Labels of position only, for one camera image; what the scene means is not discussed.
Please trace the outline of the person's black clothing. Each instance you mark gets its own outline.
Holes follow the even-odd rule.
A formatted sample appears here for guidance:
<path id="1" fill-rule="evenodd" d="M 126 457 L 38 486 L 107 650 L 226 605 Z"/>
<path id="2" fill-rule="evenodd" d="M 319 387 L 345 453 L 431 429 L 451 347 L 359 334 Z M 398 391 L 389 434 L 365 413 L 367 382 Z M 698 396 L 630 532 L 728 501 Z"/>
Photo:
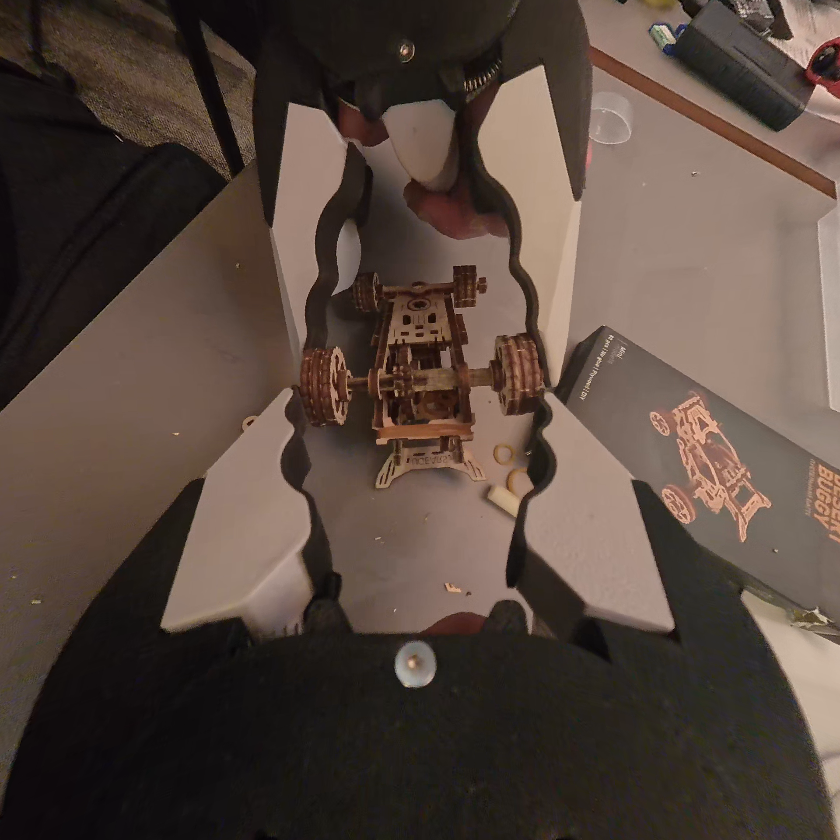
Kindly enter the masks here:
<path id="1" fill-rule="evenodd" d="M 2 59 L 1 406 L 225 186 L 178 143 L 142 145 Z"/>

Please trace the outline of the clear plastic piece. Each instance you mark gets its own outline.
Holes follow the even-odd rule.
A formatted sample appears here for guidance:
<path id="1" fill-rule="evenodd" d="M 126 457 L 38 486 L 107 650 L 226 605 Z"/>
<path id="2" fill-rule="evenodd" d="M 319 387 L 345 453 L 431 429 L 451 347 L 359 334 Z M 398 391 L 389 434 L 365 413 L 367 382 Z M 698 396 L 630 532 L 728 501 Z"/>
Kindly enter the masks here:
<path id="1" fill-rule="evenodd" d="M 620 145 L 630 140 L 634 115 L 631 103 L 614 91 L 598 91 L 591 100 L 589 137 L 600 145 Z"/>

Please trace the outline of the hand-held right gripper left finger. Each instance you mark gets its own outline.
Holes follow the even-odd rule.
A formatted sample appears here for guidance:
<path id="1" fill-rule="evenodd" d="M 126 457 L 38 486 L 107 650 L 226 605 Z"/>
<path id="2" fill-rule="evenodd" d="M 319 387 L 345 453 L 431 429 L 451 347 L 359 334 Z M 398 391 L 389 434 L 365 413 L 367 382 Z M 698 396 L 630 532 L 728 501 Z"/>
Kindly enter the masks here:
<path id="1" fill-rule="evenodd" d="M 300 635 L 311 604 L 340 589 L 304 488 L 305 426 L 299 393 L 287 388 L 207 471 L 161 629 L 238 619 L 251 636 Z"/>

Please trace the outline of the black model kit box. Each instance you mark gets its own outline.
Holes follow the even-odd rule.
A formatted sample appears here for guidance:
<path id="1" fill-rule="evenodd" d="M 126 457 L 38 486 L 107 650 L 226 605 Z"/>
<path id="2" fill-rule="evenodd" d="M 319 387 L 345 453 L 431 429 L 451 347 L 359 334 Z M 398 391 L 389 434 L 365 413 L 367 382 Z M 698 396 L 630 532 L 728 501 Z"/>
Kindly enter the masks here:
<path id="1" fill-rule="evenodd" d="M 736 581 L 838 642 L 837 466 L 608 327 L 554 393 Z"/>

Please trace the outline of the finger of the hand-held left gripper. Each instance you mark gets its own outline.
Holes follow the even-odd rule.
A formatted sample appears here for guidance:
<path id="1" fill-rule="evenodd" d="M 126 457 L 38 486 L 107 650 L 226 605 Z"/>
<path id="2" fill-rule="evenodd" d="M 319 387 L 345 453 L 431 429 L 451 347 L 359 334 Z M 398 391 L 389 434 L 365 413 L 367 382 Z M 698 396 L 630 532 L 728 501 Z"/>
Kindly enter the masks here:
<path id="1" fill-rule="evenodd" d="M 582 202 L 574 196 L 542 64 L 502 82 L 477 133 L 479 183 L 504 216 L 508 268 L 526 303 L 549 387 L 560 383 L 570 332 Z"/>
<path id="2" fill-rule="evenodd" d="M 294 385 L 303 351 L 327 343 L 329 300 L 360 271 L 359 227 L 371 185 L 358 142 L 344 138 L 325 111 L 289 104 L 269 228 Z"/>

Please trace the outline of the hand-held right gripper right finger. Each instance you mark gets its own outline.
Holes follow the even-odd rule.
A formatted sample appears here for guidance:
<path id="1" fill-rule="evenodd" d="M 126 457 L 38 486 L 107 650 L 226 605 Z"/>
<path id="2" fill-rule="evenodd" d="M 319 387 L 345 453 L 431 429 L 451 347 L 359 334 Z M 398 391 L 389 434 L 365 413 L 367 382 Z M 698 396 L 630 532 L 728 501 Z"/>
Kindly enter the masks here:
<path id="1" fill-rule="evenodd" d="M 584 620 L 673 630 L 629 472 L 552 392 L 534 417 L 529 477 L 507 559 L 507 585 L 554 636 Z"/>

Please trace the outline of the person's left hand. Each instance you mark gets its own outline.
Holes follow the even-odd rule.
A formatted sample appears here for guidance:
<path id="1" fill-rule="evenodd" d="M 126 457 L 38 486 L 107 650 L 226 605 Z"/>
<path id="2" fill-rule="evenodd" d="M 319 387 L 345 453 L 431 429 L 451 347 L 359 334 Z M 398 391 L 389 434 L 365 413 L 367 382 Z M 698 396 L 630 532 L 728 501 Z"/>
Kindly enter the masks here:
<path id="1" fill-rule="evenodd" d="M 374 147 L 388 140 L 382 120 L 372 122 L 360 110 L 343 101 L 339 102 L 338 127 L 345 138 L 360 141 L 363 146 Z M 403 189 L 403 197 L 421 221 L 444 236 L 456 240 L 485 235 L 509 237 L 508 226 L 501 216 L 476 210 L 462 176 L 448 192 L 432 192 L 410 180 Z"/>

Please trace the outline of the wooden buggy model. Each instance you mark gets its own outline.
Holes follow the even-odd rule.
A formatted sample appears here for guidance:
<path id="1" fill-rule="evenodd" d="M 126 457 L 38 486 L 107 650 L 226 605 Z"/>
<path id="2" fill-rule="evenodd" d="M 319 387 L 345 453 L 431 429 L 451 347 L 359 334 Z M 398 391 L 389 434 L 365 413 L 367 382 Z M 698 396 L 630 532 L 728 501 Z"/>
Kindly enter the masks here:
<path id="1" fill-rule="evenodd" d="M 471 368 L 462 309 L 487 291 L 475 266 L 455 266 L 450 282 L 383 285 L 374 272 L 351 287 L 356 309 L 375 316 L 374 363 L 353 375 L 340 347 L 305 349 L 299 392 L 315 427 L 343 425 L 357 395 L 373 402 L 378 445 L 390 445 L 375 487 L 389 488 L 412 471 L 452 469 L 475 482 L 485 473 L 466 444 L 474 438 L 471 394 L 491 389 L 504 416 L 532 413 L 545 390 L 538 347 L 525 332 L 496 337 L 488 365 Z"/>

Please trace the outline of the red tool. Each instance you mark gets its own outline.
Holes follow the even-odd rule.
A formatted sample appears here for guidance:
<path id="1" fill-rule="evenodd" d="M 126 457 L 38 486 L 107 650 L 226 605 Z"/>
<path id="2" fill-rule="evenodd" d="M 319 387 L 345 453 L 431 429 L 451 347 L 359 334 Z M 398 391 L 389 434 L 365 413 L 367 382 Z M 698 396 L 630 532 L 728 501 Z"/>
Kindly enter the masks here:
<path id="1" fill-rule="evenodd" d="M 839 99 L 839 38 L 832 38 L 815 51 L 805 68 L 805 75 L 811 84 Z"/>

